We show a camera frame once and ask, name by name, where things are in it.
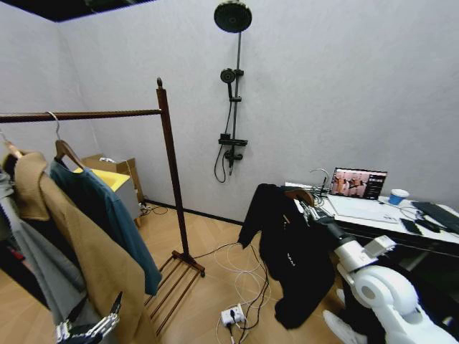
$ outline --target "ceiling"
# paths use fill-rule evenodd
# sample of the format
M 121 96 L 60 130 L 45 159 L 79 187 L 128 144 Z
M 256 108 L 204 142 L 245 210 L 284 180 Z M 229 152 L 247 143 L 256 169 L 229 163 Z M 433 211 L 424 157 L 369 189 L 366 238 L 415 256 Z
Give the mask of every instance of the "ceiling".
M 119 9 L 151 0 L 2 0 L 54 22 Z

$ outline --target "clothes hanger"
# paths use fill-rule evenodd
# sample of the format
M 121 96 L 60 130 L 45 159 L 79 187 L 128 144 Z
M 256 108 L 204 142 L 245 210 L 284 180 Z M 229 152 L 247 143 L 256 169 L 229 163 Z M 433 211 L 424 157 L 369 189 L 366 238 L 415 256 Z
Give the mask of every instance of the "clothes hanger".
M 286 195 L 289 199 L 298 199 L 299 201 L 305 202 L 309 206 L 314 206 L 313 195 L 311 195 L 303 188 L 295 188 L 293 190 L 284 191 L 284 195 Z
M 11 141 L 8 141 L 2 129 L 0 129 L 0 135 L 3 137 L 4 144 L 6 148 L 8 148 L 8 151 L 18 159 L 22 158 L 22 153 L 13 143 L 11 143 Z
M 71 161 L 73 161 L 79 168 L 82 170 L 85 169 L 85 165 L 83 165 L 83 162 L 78 158 L 77 154 L 73 151 L 73 149 L 69 146 L 67 142 L 64 140 L 61 140 L 60 135 L 59 135 L 59 128 L 60 128 L 60 123 L 59 120 L 57 119 L 56 115 L 52 113 L 51 111 L 47 111 L 57 122 L 57 127 L 56 127 L 56 156 L 55 159 L 57 160 L 62 160 L 64 156 L 68 156 Z

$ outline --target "paper cup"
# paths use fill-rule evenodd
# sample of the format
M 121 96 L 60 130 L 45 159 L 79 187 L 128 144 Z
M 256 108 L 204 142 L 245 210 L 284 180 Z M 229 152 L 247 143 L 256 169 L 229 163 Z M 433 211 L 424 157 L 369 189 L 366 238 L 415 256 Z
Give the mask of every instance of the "paper cup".
M 390 191 L 389 203 L 398 206 L 401 201 L 407 198 L 410 195 L 408 191 L 402 190 L 400 188 L 393 188 Z

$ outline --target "cardboard box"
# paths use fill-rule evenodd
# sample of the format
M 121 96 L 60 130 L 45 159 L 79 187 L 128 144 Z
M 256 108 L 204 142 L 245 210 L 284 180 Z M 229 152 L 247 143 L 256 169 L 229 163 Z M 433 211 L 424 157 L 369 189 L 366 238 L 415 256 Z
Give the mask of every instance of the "cardboard box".
M 141 187 L 141 182 L 138 179 L 136 160 L 135 158 L 126 159 L 127 161 L 120 161 L 118 163 L 109 163 L 107 161 L 100 161 L 103 154 L 95 154 L 93 156 L 88 156 L 81 159 L 83 164 L 89 168 L 95 168 L 97 170 L 115 172 L 120 174 L 126 174 L 132 177 L 134 183 L 134 188 L 136 188 L 137 199 L 139 202 L 143 201 L 143 192 Z

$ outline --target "camel coat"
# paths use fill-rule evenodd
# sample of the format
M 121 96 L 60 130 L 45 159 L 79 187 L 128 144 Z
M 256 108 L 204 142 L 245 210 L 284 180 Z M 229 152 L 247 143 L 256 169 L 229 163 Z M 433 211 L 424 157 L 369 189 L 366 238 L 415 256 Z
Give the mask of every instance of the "camel coat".
M 115 335 L 120 344 L 156 343 L 143 306 L 145 278 L 140 266 L 100 227 L 92 222 L 44 172 L 41 153 L 27 153 L 14 168 L 20 217 L 52 219 L 80 263 L 90 302 L 105 316 L 120 291 L 120 322 Z

